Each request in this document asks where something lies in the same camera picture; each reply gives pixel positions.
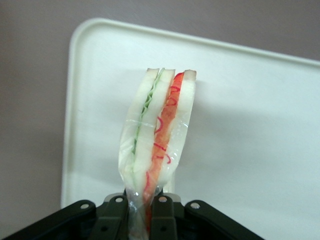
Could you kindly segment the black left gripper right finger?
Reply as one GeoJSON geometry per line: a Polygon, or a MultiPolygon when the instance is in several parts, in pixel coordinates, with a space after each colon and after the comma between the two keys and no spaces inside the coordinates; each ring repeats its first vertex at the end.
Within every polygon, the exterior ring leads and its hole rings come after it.
{"type": "Polygon", "coordinates": [[[202,200],[182,205],[175,194],[156,196],[150,240],[261,240],[262,237],[202,200]]]}

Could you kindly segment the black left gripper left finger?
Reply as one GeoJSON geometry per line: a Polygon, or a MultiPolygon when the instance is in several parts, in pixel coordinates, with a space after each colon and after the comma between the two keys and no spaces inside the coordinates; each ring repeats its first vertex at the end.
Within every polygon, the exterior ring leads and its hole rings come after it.
{"type": "Polygon", "coordinates": [[[17,231],[5,240],[126,240],[128,200],[121,194],[100,206],[79,200],[17,231]]]}

